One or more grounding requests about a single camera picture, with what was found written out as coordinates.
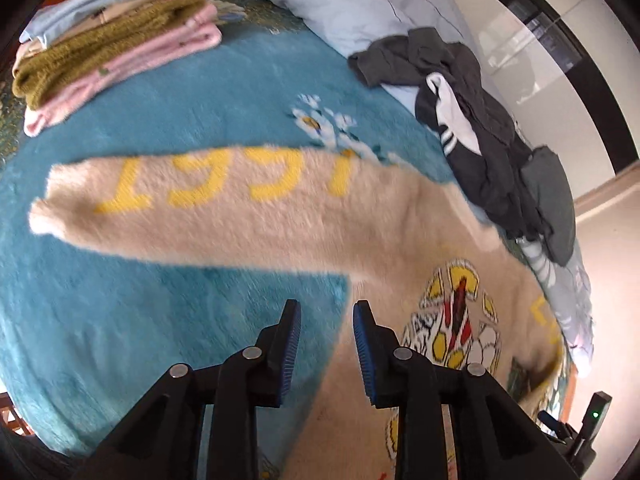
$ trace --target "dark gray cloth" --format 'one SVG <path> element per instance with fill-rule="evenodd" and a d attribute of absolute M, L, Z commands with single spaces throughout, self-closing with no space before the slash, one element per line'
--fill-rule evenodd
<path fill-rule="evenodd" d="M 564 267 L 574 252 L 575 211 L 560 158 L 542 146 L 534 150 L 520 174 L 543 218 L 542 245 L 546 254 Z"/>
<path fill-rule="evenodd" d="M 374 41 L 364 52 L 353 54 L 349 66 L 358 78 L 372 88 L 382 83 L 419 86 L 415 117 L 425 123 L 425 114 L 433 110 L 425 92 L 432 93 L 424 79 L 441 73 L 451 86 L 462 113 L 480 137 L 491 134 L 504 145 L 515 136 L 515 127 L 507 110 L 482 89 L 480 65 L 469 47 L 445 43 L 433 27 L 410 30 L 408 36 L 388 36 Z"/>
<path fill-rule="evenodd" d="M 438 95 L 426 77 L 442 74 L 478 139 L 481 154 L 462 142 L 447 153 L 447 161 L 472 203 L 501 226 L 509 238 L 538 239 L 542 219 L 520 176 L 531 149 L 515 133 L 511 117 L 481 86 L 480 67 L 473 53 L 460 43 L 444 43 L 434 28 L 417 28 L 407 36 L 375 41 L 348 59 L 350 68 L 366 86 L 382 83 L 419 86 L 415 116 L 437 131 L 448 128 L 436 114 Z"/>

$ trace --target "pink sweater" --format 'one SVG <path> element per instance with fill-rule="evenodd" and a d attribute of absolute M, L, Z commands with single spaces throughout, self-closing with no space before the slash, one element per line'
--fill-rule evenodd
<path fill-rule="evenodd" d="M 215 5 L 207 2 L 202 10 L 181 27 L 105 63 L 98 70 L 71 83 L 38 110 L 27 108 L 24 114 L 24 132 L 35 137 L 45 128 L 66 120 L 105 88 L 174 59 L 217 46 L 222 34 L 212 22 L 216 13 Z"/>

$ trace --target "olive green knit sweater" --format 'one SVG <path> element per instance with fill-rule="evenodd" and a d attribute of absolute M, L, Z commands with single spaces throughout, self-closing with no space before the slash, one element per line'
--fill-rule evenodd
<path fill-rule="evenodd" d="M 73 81 L 171 28 L 183 25 L 205 0 L 160 0 L 136 12 L 82 32 L 20 63 L 16 97 L 37 110 Z"/>

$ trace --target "metal screw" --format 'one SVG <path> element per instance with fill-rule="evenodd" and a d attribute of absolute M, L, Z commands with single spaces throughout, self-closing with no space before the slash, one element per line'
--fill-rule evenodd
<path fill-rule="evenodd" d="M 411 356 L 413 354 L 414 353 L 411 352 L 411 349 L 407 348 L 406 346 L 399 346 L 394 350 L 394 357 L 396 359 L 400 359 L 401 361 L 407 361 L 407 359 L 411 359 Z"/>
<path fill-rule="evenodd" d="M 262 355 L 262 350 L 260 350 L 257 346 L 248 346 L 244 350 L 242 350 L 242 357 L 245 359 L 257 359 Z"/>
<path fill-rule="evenodd" d="M 486 368 L 483 367 L 480 363 L 470 363 L 466 367 L 466 371 L 475 377 L 481 377 L 486 372 Z"/>
<path fill-rule="evenodd" d="M 182 363 L 173 365 L 171 368 L 169 368 L 169 375 L 171 375 L 171 377 L 173 377 L 174 379 L 179 379 L 180 377 L 184 377 L 188 373 L 189 373 L 189 367 Z"/>

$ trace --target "blue fuzzy blanket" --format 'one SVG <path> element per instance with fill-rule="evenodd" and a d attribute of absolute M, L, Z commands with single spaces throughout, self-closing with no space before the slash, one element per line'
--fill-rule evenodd
<path fill-rule="evenodd" d="M 137 75 L 22 139 L 0 181 L 0 377 L 53 449 L 90 452 L 171 364 L 222 362 L 297 298 L 303 331 L 317 336 L 301 339 L 294 408 L 258 415 L 262 451 L 282 466 L 349 293 L 340 275 L 158 266 L 35 237 L 28 210 L 53 164 L 272 144 L 351 150 L 452 180 L 436 136 L 383 89 L 364 88 L 299 20 L 265 0 L 229 1 L 248 19 L 224 27 L 219 47 Z"/>

